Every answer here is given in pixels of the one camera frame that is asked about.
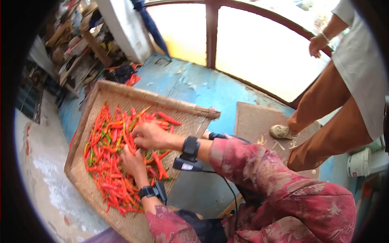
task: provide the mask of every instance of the bracelet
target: bracelet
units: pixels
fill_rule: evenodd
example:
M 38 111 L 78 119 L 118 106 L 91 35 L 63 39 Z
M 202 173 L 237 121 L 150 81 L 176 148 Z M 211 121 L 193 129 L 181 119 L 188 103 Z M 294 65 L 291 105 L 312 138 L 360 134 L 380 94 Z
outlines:
M 326 37 L 326 35 L 323 34 L 322 32 L 320 34 L 324 37 L 324 39 L 327 41 L 327 44 L 328 44 L 329 43 L 329 39 Z

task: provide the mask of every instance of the foot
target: foot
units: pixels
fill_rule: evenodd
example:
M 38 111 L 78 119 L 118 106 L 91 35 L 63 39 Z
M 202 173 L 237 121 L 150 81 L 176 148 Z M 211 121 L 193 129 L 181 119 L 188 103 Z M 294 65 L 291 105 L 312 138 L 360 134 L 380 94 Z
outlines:
M 269 132 L 270 135 L 274 138 L 287 138 L 293 140 L 298 137 L 298 134 L 293 136 L 289 127 L 283 125 L 274 125 L 270 128 Z

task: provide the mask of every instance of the brown pants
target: brown pants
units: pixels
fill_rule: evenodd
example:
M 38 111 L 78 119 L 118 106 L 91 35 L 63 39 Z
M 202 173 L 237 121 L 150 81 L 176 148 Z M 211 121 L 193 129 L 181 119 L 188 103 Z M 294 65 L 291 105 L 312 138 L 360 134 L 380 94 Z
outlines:
M 332 155 L 350 152 L 372 142 L 358 106 L 332 61 L 303 95 L 297 110 L 288 119 L 288 126 L 296 135 L 341 106 L 317 133 L 290 150 L 287 165 L 291 170 L 312 170 Z

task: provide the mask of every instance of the blue painted floor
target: blue painted floor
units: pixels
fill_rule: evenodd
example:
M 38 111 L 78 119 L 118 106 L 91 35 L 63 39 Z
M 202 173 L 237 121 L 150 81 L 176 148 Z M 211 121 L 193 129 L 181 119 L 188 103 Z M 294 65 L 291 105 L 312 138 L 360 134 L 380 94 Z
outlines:
M 156 53 L 139 68 L 137 75 L 141 79 L 134 85 L 136 88 L 221 111 L 220 119 L 212 121 L 208 127 L 216 133 L 234 133 L 237 101 L 274 108 L 287 117 L 294 112 L 294 109 L 218 71 L 174 58 L 168 61 L 165 56 Z M 78 108 L 82 99 L 69 95 L 59 111 L 68 142 L 81 117 Z M 319 179 L 353 187 L 343 169 L 340 170 L 342 163 L 333 157 L 328 159 L 321 166 Z M 212 218 L 232 200 L 231 191 L 217 175 L 186 172 L 177 179 L 168 204 Z

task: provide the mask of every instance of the person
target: person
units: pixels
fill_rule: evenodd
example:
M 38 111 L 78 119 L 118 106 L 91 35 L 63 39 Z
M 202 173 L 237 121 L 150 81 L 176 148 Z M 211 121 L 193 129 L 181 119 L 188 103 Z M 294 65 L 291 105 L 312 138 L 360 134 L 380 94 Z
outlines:
M 328 26 L 310 39 L 310 55 L 319 58 L 329 40 L 347 27 L 350 32 L 303 95 L 287 126 L 270 128 L 273 137 L 294 140 L 312 122 L 343 106 L 310 139 L 290 149 L 287 166 L 294 171 L 317 168 L 330 156 L 353 151 L 383 134 L 388 86 L 378 47 L 348 0 L 341 0 L 332 12 Z
M 151 123 L 136 126 L 132 136 L 143 148 L 178 151 L 186 139 Z M 217 219 L 207 232 L 200 232 L 193 222 L 204 220 L 183 217 L 182 210 L 172 212 L 156 196 L 144 196 L 141 203 L 157 243 L 351 241 L 356 206 L 345 188 L 291 171 L 274 151 L 263 145 L 250 145 L 232 136 L 197 141 L 200 143 L 198 159 L 209 163 L 217 174 L 266 199 L 255 206 L 251 199 L 245 198 L 246 203 L 240 204 L 233 216 Z M 150 185 L 140 150 L 133 155 L 126 145 L 121 158 L 138 188 Z

